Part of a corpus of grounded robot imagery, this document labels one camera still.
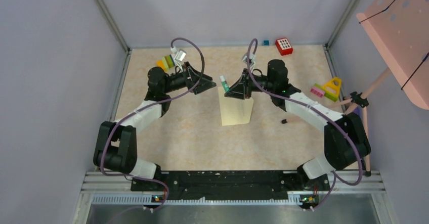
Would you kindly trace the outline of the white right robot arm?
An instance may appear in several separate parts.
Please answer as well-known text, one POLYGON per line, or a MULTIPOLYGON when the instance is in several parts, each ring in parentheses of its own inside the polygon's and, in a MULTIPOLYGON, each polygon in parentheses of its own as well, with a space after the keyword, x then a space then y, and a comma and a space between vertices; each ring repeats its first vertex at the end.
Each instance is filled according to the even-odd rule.
POLYGON ((270 95, 272 103, 292 113, 320 130, 324 136, 324 151, 297 168, 296 182, 304 190, 311 189, 317 178, 329 172, 343 170, 371 152, 363 123, 355 113, 339 113, 310 99, 288 80, 284 61, 268 62, 266 75, 254 75, 245 68, 225 97, 249 99, 253 92, 270 95))

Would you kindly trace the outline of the striped toy block stack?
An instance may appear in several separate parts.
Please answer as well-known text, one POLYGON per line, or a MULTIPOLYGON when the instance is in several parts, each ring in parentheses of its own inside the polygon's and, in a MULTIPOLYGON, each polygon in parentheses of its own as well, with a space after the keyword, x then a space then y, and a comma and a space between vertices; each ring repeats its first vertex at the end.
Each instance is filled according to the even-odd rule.
POLYGON ((173 57, 171 55, 167 55, 162 57, 161 60, 157 61, 156 66, 160 67, 165 72, 169 72, 172 68, 175 67, 175 63, 173 57))

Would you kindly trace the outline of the cream yellow envelope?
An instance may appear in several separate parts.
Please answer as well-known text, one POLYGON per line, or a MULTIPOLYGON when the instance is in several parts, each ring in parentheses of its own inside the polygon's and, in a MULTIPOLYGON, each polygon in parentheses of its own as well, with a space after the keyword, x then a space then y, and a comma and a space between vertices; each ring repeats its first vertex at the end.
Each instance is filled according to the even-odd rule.
POLYGON ((221 112, 222 126, 241 125, 250 123, 253 98, 250 99, 235 99, 224 96, 224 88, 218 87, 218 96, 221 112))

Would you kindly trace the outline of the yellow triangle toy block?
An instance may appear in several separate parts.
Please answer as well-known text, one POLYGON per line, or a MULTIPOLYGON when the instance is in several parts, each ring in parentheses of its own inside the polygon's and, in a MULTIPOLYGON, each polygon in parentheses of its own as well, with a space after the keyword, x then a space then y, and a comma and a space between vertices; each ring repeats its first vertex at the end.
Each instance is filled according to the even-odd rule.
POLYGON ((342 80, 339 77, 334 77, 322 86, 325 91, 324 97, 336 102, 339 98, 342 80))

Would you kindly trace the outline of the red grid toy block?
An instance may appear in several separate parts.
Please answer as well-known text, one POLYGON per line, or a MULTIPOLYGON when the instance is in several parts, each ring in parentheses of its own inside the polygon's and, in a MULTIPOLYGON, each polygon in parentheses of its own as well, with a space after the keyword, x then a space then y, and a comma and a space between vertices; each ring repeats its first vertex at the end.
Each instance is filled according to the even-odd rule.
POLYGON ((286 56, 293 53, 293 47, 287 37, 275 40, 275 46, 280 55, 286 56))

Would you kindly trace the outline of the pink music stand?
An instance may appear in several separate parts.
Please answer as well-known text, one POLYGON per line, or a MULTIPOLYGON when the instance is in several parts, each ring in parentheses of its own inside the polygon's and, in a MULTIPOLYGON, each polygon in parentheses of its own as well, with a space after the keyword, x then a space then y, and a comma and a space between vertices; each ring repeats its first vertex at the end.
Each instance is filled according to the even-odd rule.
POLYGON ((339 105, 346 113, 361 108, 361 123, 369 133, 367 97, 389 76, 421 110, 428 111, 428 0, 374 0, 356 17, 386 64, 386 69, 362 93, 352 92, 339 105))

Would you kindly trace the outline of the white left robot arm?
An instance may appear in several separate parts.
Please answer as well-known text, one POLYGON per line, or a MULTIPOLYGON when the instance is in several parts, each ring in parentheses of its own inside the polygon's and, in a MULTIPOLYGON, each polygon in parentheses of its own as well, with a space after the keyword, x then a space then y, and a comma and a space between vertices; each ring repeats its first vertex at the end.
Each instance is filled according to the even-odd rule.
POLYGON ((157 164, 138 157, 137 134, 169 110, 173 100, 170 92, 187 88, 187 92, 197 95, 217 86, 212 77, 197 71, 189 62, 184 67, 184 71, 173 74, 161 67, 148 71, 148 91, 143 102, 122 119, 100 125, 93 155, 95 166, 143 178, 150 190, 160 188, 162 176, 156 173, 157 164))

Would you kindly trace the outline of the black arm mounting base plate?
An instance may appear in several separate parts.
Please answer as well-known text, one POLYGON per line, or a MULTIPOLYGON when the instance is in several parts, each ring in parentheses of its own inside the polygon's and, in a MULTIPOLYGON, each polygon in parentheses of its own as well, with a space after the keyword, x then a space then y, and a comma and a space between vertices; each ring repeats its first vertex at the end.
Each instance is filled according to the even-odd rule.
POLYGON ((136 178, 133 192, 169 191, 168 200, 286 200, 293 191, 330 189, 327 175, 305 180, 295 171, 162 171, 155 175, 159 183, 136 178))

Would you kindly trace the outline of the purple rolled mat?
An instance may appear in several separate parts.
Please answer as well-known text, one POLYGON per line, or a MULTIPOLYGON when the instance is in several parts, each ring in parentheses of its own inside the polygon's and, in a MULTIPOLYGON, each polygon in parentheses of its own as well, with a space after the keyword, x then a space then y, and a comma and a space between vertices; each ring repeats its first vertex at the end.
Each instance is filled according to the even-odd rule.
POLYGON ((359 124, 360 124, 361 126, 363 126, 362 110, 361 110, 361 108, 360 108, 360 107, 357 107, 357 108, 353 111, 353 113, 355 113, 355 114, 357 115, 357 117, 359 118, 359 124))

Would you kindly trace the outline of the pink toy brick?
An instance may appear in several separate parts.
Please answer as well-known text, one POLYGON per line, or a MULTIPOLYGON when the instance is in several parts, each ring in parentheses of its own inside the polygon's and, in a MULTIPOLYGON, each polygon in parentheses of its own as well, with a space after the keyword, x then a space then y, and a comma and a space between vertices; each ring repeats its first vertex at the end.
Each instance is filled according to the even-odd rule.
POLYGON ((315 83, 311 89, 310 92, 314 95, 316 95, 319 98, 323 98, 326 91, 322 88, 322 86, 320 86, 319 84, 315 83))

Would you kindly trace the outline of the aluminium frame rail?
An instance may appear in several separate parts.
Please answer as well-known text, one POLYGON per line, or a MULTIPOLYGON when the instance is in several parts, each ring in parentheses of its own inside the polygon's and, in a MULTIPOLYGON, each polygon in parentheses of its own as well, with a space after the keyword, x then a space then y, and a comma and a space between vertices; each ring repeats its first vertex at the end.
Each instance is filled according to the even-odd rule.
POLYGON ((127 178, 115 173, 105 176, 87 172, 80 190, 73 222, 85 223, 92 204, 123 204, 155 208, 158 205, 269 205, 307 211, 321 202, 326 194, 361 197, 368 195, 380 223, 397 223, 378 171, 358 178, 356 170, 328 173, 303 185, 297 173, 288 170, 252 171, 164 171, 160 182, 127 178))

